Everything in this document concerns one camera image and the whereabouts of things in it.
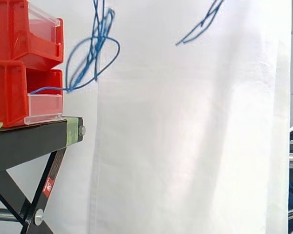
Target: red storage bin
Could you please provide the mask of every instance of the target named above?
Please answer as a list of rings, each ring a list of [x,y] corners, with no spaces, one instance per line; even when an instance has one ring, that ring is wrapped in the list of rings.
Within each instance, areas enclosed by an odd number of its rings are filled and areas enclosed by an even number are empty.
[[[20,61],[0,61],[0,123],[12,127],[59,120],[63,113],[63,91],[44,90],[43,86],[62,88],[62,71],[34,71]]]
[[[0,60],[47,71],[63,62],[63,21],[27,0],[0,0]]]

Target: white backdrop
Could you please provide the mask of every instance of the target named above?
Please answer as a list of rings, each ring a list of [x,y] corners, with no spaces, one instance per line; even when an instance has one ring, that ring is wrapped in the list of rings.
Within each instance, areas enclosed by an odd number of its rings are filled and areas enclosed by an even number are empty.
[[[91,0],[31,2],[64,19],[66,55],[89,36]],[[87,134],[47,206],[55,234],[85,234],[89,220],[92,234],[287,233],[290,1],[226,0],[179,47],[210,0],[108,3],[122,50],[100,80],[93,167],[97,84],[65,97]],[[11,170],[29,197],[45,161]]]

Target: black metal stand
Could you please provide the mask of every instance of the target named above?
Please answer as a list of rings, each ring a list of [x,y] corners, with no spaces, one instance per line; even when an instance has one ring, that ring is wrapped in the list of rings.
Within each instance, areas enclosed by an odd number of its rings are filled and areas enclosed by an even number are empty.
[[[16,157],[10,156],[11,160],[6,161],[0,158],[0,162],[2,162],[0,163],[0,201],[7,208],[0,209],[0,221],[20,223],[23,226],[21,234],[53,234],[43,220],[43,213],[61,166],[67,143],[76,143],[83,139],[83,120],[78,118],[78,121],[75,121],[75,123],[74,125],[69,123],[69,121],[60,121],[12,130],[0,130],[0,139],[5,140],[5,150],[6,148],[12,150],[14,148],[14,155],[16,155]],[[78,134],[78,136],[75,136],[77,141],[68,141],[68,137],[72,138],[74,133]],[[28,147],[23,150],[19,148],[20,151],[15,151],[15,147],[18,148],[20,143],[21,145],[27,144]],[[39,145],[43,145],[43,147],[40,147],[43,149],[41,152],[37,152]],[[23,162],[38,158],[37,155],[45,155],[46,149],[54,151],[50,155],[35,196],[32,202],[30,202],[6,170]]]

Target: blue wire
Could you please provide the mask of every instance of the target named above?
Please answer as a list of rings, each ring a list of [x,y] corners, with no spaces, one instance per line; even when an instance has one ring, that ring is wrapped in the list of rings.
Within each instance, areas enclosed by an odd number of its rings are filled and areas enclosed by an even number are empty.
[[[80,41],[72,50],[70,53],[66,68],[65,68],[65,88],[58,88],[58,87],[42,87],[40,89],[35,90],[34,92],[31,92],[32,94],[36,94],[43,90],[64,90],[68,93],[84,88],[88,84],[90,84],[93,81],[97,81],[98,77],[102,72],[104,72],[109,66],[112,65],[112,63],[116,60],[120,53],[121,45],[120,43],[109,37],[109,32],[111,30],[114,18],[115,18],[115,12],[108,8],[107,13],[105,14],[105,0],[102,0],[102,16],[100,20],[99,16],[99,1],[93,0],[93,6],[95,9],[95,15],[93,18],[93,26],[92,26],[92,32],[91,37],[85,38],[82,41]],[[98,58],[100,55],[100,52],[105,44],[105,41],[109,40],[117,45],[117,53],[114,56],[114,58],[100,71],[98,71]],[[76,51],[79,49],[80,46],[84,45],[86,42],[90,41],[89,51],[83,61],[79,63],[77,68],[74,70],[73,75],[69,78],[69,68],[72,58],[74,57]],[[87,74],[88,70],[90,69],[91,65],[94,63],[94,76],[91,80],[87,81],[86,83],[82,84],[84,81],[84,77]]]
[[[213,9],[214,5],[217,3],[218,0],[214,0],[213,4],[210,6],[209,11],[207,12],[205,18],[200,21],[184,38],[182,38],[179,42],[176,43],[176,46],[180,45],[181,43],[183,44],[187,44],[195,39],[197,39],[199,36],[201,36],[206,30],[208,30],[208,28],[211,26],[211,24],[213,23],[222,3],[224,2],[224,0],[220,0],[220,2],[218,3],[218,5],[215,7],[215,9]],[[210,16],[212,16],[210,22],[207,24],[207,26],[205,28],[203,28],[205,21],[210,18]],[[200,29],[202,29],[201,31],[199,31],[197,33],[196,36],[186,40],[196,29],[198,29],[200,27]]]

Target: scissor lift table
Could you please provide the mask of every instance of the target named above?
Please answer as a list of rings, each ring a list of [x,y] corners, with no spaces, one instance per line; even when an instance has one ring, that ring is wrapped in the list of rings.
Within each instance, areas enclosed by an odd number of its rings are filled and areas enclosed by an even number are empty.
[[[0,221],[20,223],[21,234],[53,233],[43,213],[67,146],[82,141],[84,134],[80,117],[0,129],[0,201],[6,207],[0,209]],[[30,202],[6,170],[47,154],[48,163]]]

